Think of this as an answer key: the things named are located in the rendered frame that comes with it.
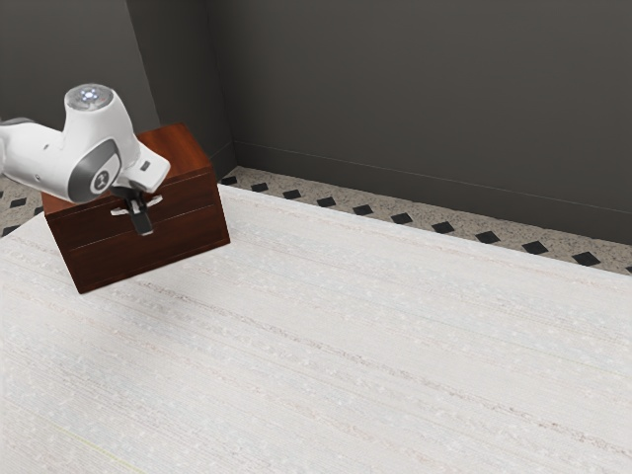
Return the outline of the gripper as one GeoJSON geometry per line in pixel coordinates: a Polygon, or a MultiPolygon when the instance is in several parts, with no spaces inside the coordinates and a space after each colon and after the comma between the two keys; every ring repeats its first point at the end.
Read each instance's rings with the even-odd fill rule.
{"type": "Polygon", "coordinates": [[[145,211],[145,203],[142,191],[126,187],[110,187],[110,193],[124,200],[125,207],[111,210],[111,214],[129,214],[136,233],[147,236],[153,233],[153,226],[148,212],[145,211]]]}

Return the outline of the dark brown wooden drawer cabinet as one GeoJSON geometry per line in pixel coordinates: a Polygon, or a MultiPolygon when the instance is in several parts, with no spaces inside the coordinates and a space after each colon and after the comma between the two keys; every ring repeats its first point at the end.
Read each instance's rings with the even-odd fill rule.
{"type": "Polygon", "coordinates": [[[134,277],[229,243],[230,237],[211,162],[183,123],[139,134],[138,139],[171,163],[150,204],[153,231],[139,235],[111,194],[72,204],[44,194],[43,214],[78,292],[134,277]]]}

